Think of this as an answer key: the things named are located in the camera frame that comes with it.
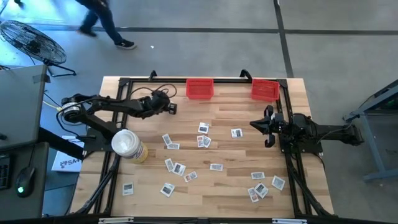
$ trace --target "wooden tabletop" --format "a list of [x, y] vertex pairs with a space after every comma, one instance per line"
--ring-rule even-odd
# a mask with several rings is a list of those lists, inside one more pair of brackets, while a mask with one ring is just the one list
[[[101, 96], [115, 98], [120, 77], [104, 77]], [[301, 78], [288, 80], [294, 113], [310, 115], [307, 94]], [[162, 83], [135, 83], [133, 89], [146, 86], [151, 89]], [[279, 143], [266, 149], [267, 136], [249, 125], [261, 119], [265, 101], [251, 99], [250, 84], [215, 84], [215, 94], [210, 100], [189, 100], [185, 96], [185, 84], [176, 83], [178, 104], [176, 115], [162, 113], [145, 120], [128, 117], [127, 128], [134, 131], [148, 147], [147, 160], [139, 165], [127, 159], [121, 160], [113, 202], [113, 216], [134, 217], [293, 217], [292, 199], [287, 178], [284, 155]], [[139, 90], [133, 98], [148, 95]], [[110, 121], [112, 113], [96, 114]], [[199, 122], [210, 124], [207, 134], [212, 139], [209, 148], [197, 147]], [[241, 128], [243, 138], [233, 139], [231, 129]], [[162, 135], [168, 133], [173, 142], [180, 143], [180, 150], [166, 149]], [[100, 179], [103, 152], [93, 153], [81, 167], [71, 212], [78, 210], [93, 193]], [[183, 177], [167, 171], [165, 159], [171, 158], [187, 167], [185, 174], [196, 171], [198, 178], [185, 183]], [[209, 170], [211, 163], [224, 165], [224, 171]], [[325, 172], [319, 158], [303, 154], [307, 185], [324, 208], [333, 213]], [[264, 180], [252, 180], [252, 172], [264, 172]], [[282, 191], [271, 186], [277, 175], [286, 180]], [[122, 196], [123, 183], [134, 183], [134, 195]], [[160, 193], [166, 183], [174, 184], [170, 198]], [[264, 199], [252, 203], [247, 189], [262, 182], [269, 189]], [[105, 190], [102, 207], [106, 204]], [[298, 190], [300, 206], [302, 194]]]

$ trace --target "white jar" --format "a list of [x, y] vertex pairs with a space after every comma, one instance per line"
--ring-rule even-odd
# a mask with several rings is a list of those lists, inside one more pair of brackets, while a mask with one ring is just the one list
[[132, 131], [123, 129], [112, 138], [112, 149], [126, 159], [132, 159], [133, 163], [141, 163], [148, 156], [148, 148]]

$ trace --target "red plastic basket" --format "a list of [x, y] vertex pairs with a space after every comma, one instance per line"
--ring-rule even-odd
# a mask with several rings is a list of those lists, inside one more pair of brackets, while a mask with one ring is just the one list
[[279, 83], [254, 79], [251, 87], [251, 98], [273, 102], [279, 99]]
[[187, 97], [191, 100], [209, 100], [214, 95], [214, 83], [207, 78], [188, 78]]

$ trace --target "concrete floor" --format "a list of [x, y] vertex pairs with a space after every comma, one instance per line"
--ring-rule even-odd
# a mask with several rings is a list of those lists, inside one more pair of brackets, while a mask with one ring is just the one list
[[[10, 1], [0, 20], [51, 24], [70, 30], [66, 26], [77, 26], [86, 11], [74, 0], [37, 2], [25, 0], [21, 10]], [[279, 2], [286, 29], [398, 29], [398, 2], [394, 0]], [[111, 1], [111, 9], [118, 27], [278, 29], [272, 0], [117, 0]], [[53, 78], [46, 86], [57, 101], [75, 93], [97, 94], [104, 75], [149, 75], [156, 70], [159, 75], [236, 77], [245, 68], [255, 77], [287, 76], [279, 34], [123, 32], [123, 37], [139, 47], [122, 51], [112, 45], [104, 32], [97, 39], [90, 39], [72, 31], [49, 31], [45, 27], [43, 31], [65, 49], [68, 59], [64, 66], [78, 72], [77, 77]], [[398, 35], [380, 34], [286, 36], [294, 77], [305, 80], [316, 122], [343, 124], [344, 114], [397, 79]], [[28, 56], [8, 43], [0, 42], [0, 49], [0, 64], [32, 65]], [[54, 111], [44, 106], [42, 126], [59, 135], [66, 134], [54, 116]], [[83, 127], [73, 130], [84, 133]], [[363, 175], [376, 171], [368, 146], [328, 141], [322, 144], [335, 213], [347, 218], [396, 222], [397, 179], [362, 181]], [[49, 167], [54, 157], [52, 151]], [[65, 213], [73, 191], [70, 185], [75, 180], [76, 174], [48, 171], [44, 213]]]

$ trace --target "electric fan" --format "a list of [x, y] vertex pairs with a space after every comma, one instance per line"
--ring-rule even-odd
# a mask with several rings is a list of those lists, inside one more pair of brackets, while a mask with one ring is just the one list
[[54, 75], [48, 68], [52, 77], [76, 75], [74, 70], [60, 66], [67, 60], [62, 47], [37, 29], [18, 21], [8, 20], [0, 24], [0, 33], [15, 48], [43, 62], [46, 66], [56, 66], [72, 72]]

